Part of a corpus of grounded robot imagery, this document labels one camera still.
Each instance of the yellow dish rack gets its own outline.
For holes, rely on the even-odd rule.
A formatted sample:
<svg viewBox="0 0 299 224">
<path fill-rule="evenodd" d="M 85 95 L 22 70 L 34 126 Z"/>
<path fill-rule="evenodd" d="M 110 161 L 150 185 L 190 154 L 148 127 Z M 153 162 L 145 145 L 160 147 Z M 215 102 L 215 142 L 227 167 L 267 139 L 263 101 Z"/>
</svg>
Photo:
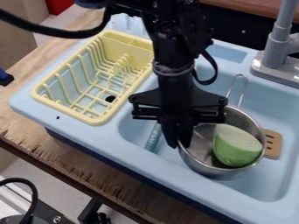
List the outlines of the yellow dish rack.
<svg viewBox="0 0 299 224">
<path fill-rule="evenodd" d="M 152 44 L 103 31 L 31 91 L 38 102 L 90 125 L 106 123 L 151 74 Z"/>
</svg>

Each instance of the metal bracket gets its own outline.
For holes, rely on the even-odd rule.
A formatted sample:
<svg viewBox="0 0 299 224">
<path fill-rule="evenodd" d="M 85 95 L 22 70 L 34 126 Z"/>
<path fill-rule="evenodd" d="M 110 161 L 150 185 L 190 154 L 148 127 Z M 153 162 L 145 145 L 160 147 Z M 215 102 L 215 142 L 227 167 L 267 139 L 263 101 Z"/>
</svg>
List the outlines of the metal bracket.
<svg viewBox="0 0 299 224">
<path fill-rule="evenodd" d="M 78 217 L 80 224 L 111 224 L 110 218 L 105 213 L 98 213 L 102 204 L 91 199 Z"/>
</svg>

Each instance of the stainless steel pot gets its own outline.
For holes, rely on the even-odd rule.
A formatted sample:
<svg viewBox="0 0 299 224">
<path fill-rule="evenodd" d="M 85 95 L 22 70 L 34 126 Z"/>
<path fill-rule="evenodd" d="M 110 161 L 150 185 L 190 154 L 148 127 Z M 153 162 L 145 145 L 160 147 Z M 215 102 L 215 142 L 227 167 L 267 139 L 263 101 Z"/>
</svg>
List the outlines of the stainless steel pot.
<svg viewBox="0 0 299 224">
<path fill-rule="evenodd" d="M 256 166 L 264 156 L 266 150 L 266 138 L 261 126 L 250 116 L 240 110 L 244 91 L 247 87 L 247 77 L 243 74 L 238 74 L 233 79 L 233 83 L 229 88 L 226 97 L 228 98 L 232 92 L 237 77 L 244 78 L 244 88 L 240 96 L 238 108 L 227 106 L 225 109 L 226 123 L 238 127 L 256 137 L 262 144 L 262 153 L 251 164 L 233 168 L 221 164 L 220 161 L 212 153 L 212 140 L 216 123 L 203 123 L 194 128 L 191 146 L 185 148 L 179 143 L 179 153 L 184 162 L 191 167 L 195 172 L 214 179 L 233 179 L 239 177 L 246 170 Z"/>
</svg>

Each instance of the wooden table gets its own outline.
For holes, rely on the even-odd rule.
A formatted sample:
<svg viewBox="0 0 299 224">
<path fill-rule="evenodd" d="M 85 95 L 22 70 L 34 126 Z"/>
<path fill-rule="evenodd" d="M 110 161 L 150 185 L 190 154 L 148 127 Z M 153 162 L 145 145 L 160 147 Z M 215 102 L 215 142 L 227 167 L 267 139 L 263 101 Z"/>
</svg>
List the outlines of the wooden table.
<svg viewBox="0 0 299 224">
<path fill-rule="evenodd" d="M 239 7 L 237 9 L 243 7 L 244 11 L 253 11 L 254 4 L 259 1 L 203 2 L 225 7 L 230 7 L 228 3 L 235 3 L 234 7 Z M 261 9 L 264 9 L 265 15 L 273 16 L 273 2 L 278 1 L 263 2 L 270 6 L 264 4 L 264 8 L 255 7 L 256 13 L 261 13 Z M 69 28 L 90 28 L 100 23 L 100 20 L 101 13 L 91 10 Z M 221 223 L 156 188 L 52 139 L 43 127 L 12 112 L 9 106 L 10 97 L 77 41 L 53 38 L 8 70 L 15 75 L 16 80 L 8 87 L 0 88 L 0 146 L 140 223 Z"/>
<path fill-rule="evenodd" d="M 277 18 L 281 1 L 285 0 L 200 0 L 203 4 L 210 4 L 236 11 L 248 12 L 268 18 Z M 299 24 L 299 10 L 294 21 Z"/>
</svg>

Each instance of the faucet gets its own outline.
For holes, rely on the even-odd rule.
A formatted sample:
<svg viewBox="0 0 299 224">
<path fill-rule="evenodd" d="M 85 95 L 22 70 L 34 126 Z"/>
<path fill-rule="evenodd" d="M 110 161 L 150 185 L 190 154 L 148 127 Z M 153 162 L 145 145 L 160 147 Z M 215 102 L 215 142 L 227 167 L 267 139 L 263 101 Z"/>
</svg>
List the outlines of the faucet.
<svg viewBox="0 0 299 224">
<path fill-rule="evenodd" d="M 299 33 L 290 34 L 298 0 L 282 0 L 278 18 L 264 51 L 256 54 L 251 74 L 299 88 L 299 59 L 291 53 L 299 52 Z"/>
</svg>

